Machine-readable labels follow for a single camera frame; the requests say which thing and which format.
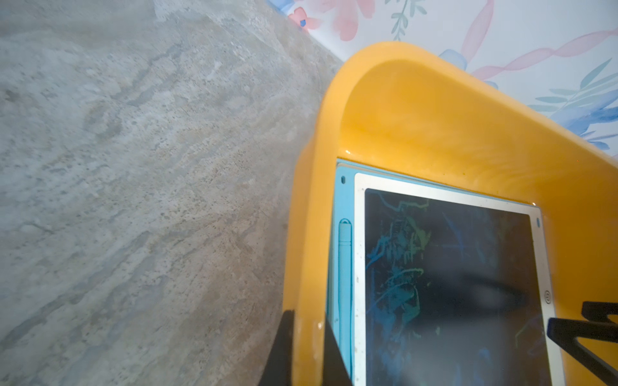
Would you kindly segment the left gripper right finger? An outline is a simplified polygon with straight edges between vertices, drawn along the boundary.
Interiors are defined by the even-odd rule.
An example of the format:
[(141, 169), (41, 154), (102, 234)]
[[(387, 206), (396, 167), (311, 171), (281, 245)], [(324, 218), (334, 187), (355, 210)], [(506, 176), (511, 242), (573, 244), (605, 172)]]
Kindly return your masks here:
[(324, 325), (323, 386), (352, 386), (330, 322)]

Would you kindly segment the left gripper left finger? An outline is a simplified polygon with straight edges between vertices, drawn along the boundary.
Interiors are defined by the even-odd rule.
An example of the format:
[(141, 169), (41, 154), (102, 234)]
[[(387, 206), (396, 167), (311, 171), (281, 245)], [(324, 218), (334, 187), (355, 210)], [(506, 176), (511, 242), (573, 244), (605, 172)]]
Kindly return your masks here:
[(293, 310), (283, 312), (258, 386), (291, 385), (294, 318)]

